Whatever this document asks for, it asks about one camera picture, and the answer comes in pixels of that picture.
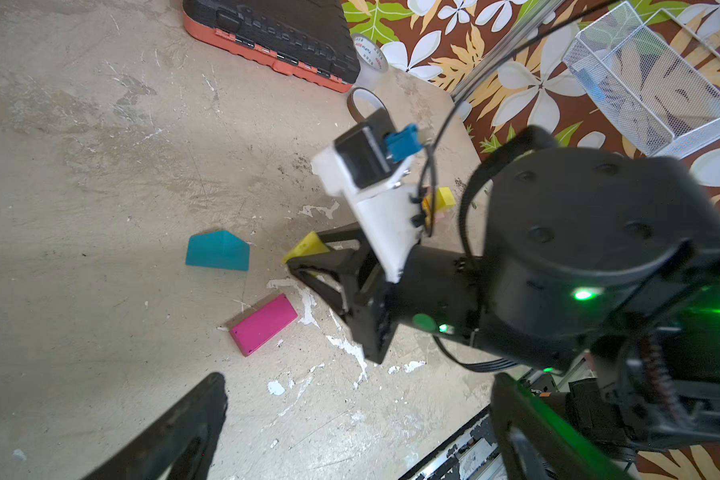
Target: green leaf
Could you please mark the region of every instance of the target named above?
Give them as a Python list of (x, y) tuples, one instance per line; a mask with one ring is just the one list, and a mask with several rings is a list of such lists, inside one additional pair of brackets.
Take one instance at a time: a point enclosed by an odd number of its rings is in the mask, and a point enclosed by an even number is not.
[[(651, 3), (651, 0), (630, 0), (630, 3), (635, 8), (635, 11), (637, 11), (637, 14), (643, 22), (647, 22), (648, 18), (652, 14), (658, 12), (661, 8), (665, 8), (671, 14), (677, 16), (690, 5), (685, 2), (677, 2), (676, 0), (665, 0), (664, 2), (656, 2), (653, 4)], [(619, 5), (621, 4), (613, 4), (609, 7), (609, 10), (613, 10)], [(665, 14), (658, 14), (650, 22), (648, 22), (648, 25), (666, 22), (667, 20), (670, 20), (670, 17)]]
[(514, 26), (517, 24), (522, 17), (524, 17), (526, 14), (528, 14), (528, 11), (531, 10), (538, 2), (541, 2), (541, 0), (528, 0), (526, 3), (523, 4), (522, 7), (520, 7), (520, 13), (518, 14), (518, 17), (515, 19)]
[(399, 3), (381, 3), (381, 1), (371, 4), (370, 2), (365, 3), (368, 6), (368, 10), (371, 13), (369, 17), (363, 12), (357, 10), (355, 5), (346, 2), (342, 4), (344, 8), (344, 16), (348, 23), (357, 23), (354, 27), (350, 28), (351, 33), (364, 34), (374, 42), (386, 44), (390, 42), (397, 42), (398, 36), (394, 34), (392, 29), (387, 25), (383, 24), (381, 20), (396, 21), (403, 20), (413, 15), (411, 10)]
[(554, 137), (557, 139), (557, 143), (559, 143), (561, 147), (567, 147), (570, 143), (570, 138), (574, 136), (574, 133), (576, 133), (576, 130), (579, 129), (582, 123), (584, 122), (580, 121), (577, 124), (573, 124), (555, 135)]
[(490, 140), (484, 138), (480, 142), (480, 152), (482, 154), (492, 154), (501, 146), (501, 142), (496, 138), (496, 134), (490, 136)]

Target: pink block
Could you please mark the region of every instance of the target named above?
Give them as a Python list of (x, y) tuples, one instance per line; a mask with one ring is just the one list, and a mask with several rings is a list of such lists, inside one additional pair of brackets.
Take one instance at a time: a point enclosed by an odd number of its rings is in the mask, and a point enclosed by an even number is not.
[(240, 348), (240, 352), (248, 356), (297, 317), (298, 314), (286, 296), (280, 294), (264, 308), (234, 326), (230, 330), (230, 335)]

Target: metal mesh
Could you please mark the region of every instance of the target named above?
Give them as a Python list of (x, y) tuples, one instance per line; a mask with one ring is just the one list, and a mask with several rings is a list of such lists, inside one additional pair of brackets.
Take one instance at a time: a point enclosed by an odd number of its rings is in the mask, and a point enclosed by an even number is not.
[(682, 158), (720, 138), (720, 91), (628, 2), (579, 32), (563, 62), (645, 155)]

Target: black and orange tool case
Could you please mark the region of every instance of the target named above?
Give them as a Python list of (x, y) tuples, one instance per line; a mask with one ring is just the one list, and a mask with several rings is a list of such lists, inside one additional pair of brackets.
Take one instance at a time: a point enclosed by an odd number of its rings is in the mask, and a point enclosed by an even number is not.
[(339, 0), (183, 0), (198, 40), (345, 92), (360, 62)]

